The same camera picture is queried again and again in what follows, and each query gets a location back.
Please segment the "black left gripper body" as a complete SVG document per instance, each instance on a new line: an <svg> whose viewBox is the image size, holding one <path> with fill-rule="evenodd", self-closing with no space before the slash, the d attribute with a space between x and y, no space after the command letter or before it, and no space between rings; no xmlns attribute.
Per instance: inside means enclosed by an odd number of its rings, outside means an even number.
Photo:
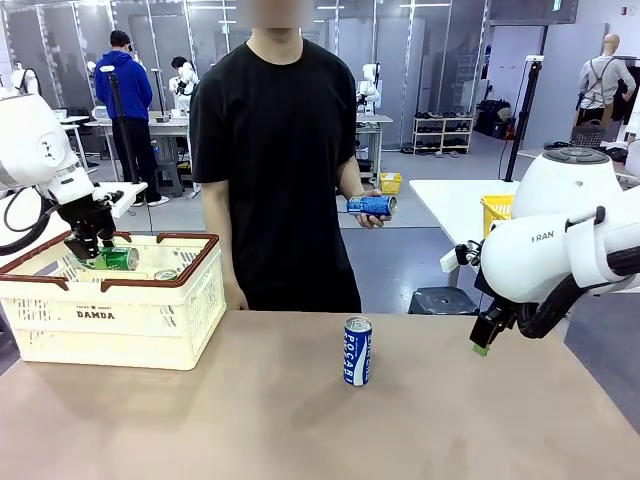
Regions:
<svg viewBox="0 0 640 480"><path fill-rule="evenodd" d="M111 240L116 231L111 204L105 197L95 200L89 194L60 205L57 212L70 225L72 234L84 241Z"/></svg>

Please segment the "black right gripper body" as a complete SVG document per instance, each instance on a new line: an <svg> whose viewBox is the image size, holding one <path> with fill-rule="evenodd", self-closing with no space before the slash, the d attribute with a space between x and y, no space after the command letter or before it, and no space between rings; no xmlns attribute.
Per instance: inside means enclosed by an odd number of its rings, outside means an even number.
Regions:
<svg viewBox="0 0 640 480"><path fill-rule="evenodd" d="M491 299L489 306L479 313L479 317L486 321L515 321L518 304L497 293L488 283L484 272L479 271L474 287Z"/></svg>

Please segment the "person's left hand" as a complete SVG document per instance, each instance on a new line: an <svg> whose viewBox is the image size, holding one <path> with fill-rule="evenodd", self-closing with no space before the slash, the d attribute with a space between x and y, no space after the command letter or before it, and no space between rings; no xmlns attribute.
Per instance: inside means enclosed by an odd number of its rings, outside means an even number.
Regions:
<svg viewBox="0 0 640 480"><path fill-rule="evenodd" d="M347 200L347 212L365 228L381 227L397 210L397 199L378 190L368 190Z"/></svg>

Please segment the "person's right hand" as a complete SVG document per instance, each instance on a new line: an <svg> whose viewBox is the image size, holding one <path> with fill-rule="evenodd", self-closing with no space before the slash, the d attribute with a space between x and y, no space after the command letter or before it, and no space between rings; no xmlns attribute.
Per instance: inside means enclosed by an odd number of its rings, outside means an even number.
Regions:
<svg viewBox="0 0 640 480"><path fill-rule="evenodd" d="M225 286L226 305L229 310L249 310L247 298L238 285Z"/></svg>

